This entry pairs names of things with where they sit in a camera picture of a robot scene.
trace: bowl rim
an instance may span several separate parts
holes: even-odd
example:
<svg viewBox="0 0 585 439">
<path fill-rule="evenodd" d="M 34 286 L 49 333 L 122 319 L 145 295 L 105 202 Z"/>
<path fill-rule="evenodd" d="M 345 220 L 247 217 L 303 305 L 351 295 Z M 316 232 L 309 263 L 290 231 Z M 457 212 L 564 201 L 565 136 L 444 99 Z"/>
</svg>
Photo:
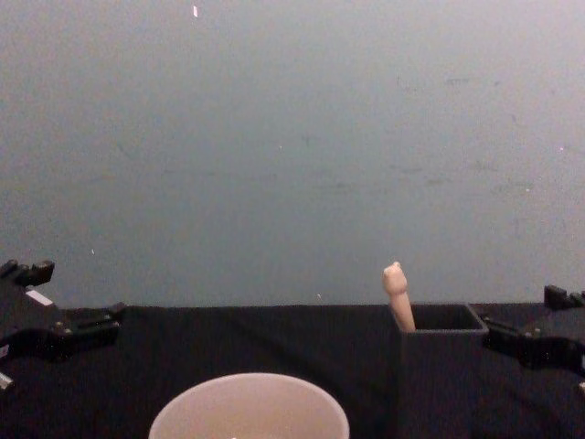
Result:
<svg viewBox="0 0 585 439">
<path fill-rule="evenodd" d="M 179 393 L 163 408 L 163 410 L 161 410 L 156 415 L 156 418 L 154 418 L 153 424 L 151 425 L 150 432 L 148 434 L 148 439 L 155 439 L 154 435 L 157 433 L 157 429 L 159 428 L 160 423 L 165 418 L 165 414 L 170 412 L 171 410 L 173 410 L 173 408 L 177 404 L 179 404 L 184 398 L 186 398 L 190 393 L 192 393 L 194 391 L 200 391 L 201 389 L 205 389 L 206 387 L 214 386 L 220 382 L 232 381 L 232 380 L 242 380 L 242 379 L 263 379 L 263 378 L 269 378 L 269 379 L 274 379 L 274 380 L 279 380 L 279 381 L 288 381 L 288 382 L 294 383 L 296 385 L 300 385 L 302 387 L 305 387 L 306 389 L 309 389 L 311 391 L 318 393 L 320 396 L 322 396 L 325 399 L 326 402 L 328 402 L 328 405 L 334 410 L 335 414 L 337 414 L 337 419 L 341 423 L 342 438 L 349 439 L 349 421 L 347 420 L 346 412 L 344 412 L 344 409 L 341 407 L 341 404 L 339 404 L 339 402 L 337 402 L 337 400 L 333 396 L 331 396 L 327 391 L 323 390 L 322 388 L 320 388 L 319 386 L 317 386 L 315 384 L 312 384 L 311 382 L 309 382 L 307 380 L 302 380 L 300 378 L 296 378 L 296 377 L 293 377 L 290 375 L 283 375 L 280 373 L 268 373 L 268 372 L 249 372 L 249 373 L 235 373 L 235 374 L 231 374 L 231 375 L 224 375 L 224 376 L 217 377 L 217 378 L 214 378 L 211 380 L 200 382 L 199 384 L 187 389 L 186 391 Z"/>
</svg>

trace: black fabric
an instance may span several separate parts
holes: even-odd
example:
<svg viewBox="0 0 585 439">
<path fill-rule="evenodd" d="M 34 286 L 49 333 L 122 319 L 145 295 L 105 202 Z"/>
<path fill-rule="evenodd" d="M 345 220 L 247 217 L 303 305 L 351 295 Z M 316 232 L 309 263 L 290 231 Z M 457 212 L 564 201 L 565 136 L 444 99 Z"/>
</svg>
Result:
<svg viewBox="0 0 585 439">
<path fill-rule="evenodd" d="M 541 305 L 478 305 L 522 325 Z M 199 382 L 267 371 L 309 380 L 344 407 L 352 439 L 382 437 L 389 311 L 383 305 L 130 307 L 115 346 L 62 363 L 13 359 L 0 394 L 0 438 L 146 438 L 160 410 Z M 585 438 L 580 377 L 527 370 L 485 351 L 473 438 Z"/>
</svg>

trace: gray wall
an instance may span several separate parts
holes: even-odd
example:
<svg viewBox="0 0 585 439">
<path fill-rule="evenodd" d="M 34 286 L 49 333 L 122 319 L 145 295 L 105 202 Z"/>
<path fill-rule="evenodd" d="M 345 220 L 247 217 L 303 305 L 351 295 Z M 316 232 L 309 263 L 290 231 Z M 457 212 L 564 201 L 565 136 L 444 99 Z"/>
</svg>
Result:
<svg viewBox="0 0 585 439">
<path fill-rule="evenodd" d="M 0 3 L 0 256 L 63 306 L 585 288 L 585 2 Z"/>
</svg>

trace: black container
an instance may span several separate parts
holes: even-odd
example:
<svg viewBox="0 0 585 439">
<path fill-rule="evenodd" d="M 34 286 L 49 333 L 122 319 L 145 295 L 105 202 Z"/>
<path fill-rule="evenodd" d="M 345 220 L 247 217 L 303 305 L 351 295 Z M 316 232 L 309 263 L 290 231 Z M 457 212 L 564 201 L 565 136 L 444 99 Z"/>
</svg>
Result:
<svg viewBox="0 0 585 439">
<path fill-rule="evenodd" d="M 415 304 L 417 328 L 391 319 L 388 438 L 469 438 L 488 330 L 467 304 Z"/>
</svg>

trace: white label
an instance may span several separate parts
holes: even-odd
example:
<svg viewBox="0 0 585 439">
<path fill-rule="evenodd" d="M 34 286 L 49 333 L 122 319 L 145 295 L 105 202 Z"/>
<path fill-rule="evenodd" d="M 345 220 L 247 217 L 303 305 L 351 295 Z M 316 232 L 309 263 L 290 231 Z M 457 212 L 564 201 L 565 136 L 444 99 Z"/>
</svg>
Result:
<svg viewBox="0 0 585 439">
<path fill-rule="evenodd" d="M 39 293 L 36 290 L 27 291 L 27 296 L 32 297 L 33 299 L 35 299 L 37 302 L 39 302 L 40 304 L 42 304 L 44 306 L 53 305 L 53 302 L 51 302 L 44 295 L 42 295 L 41 293 Z"/>
</svg>

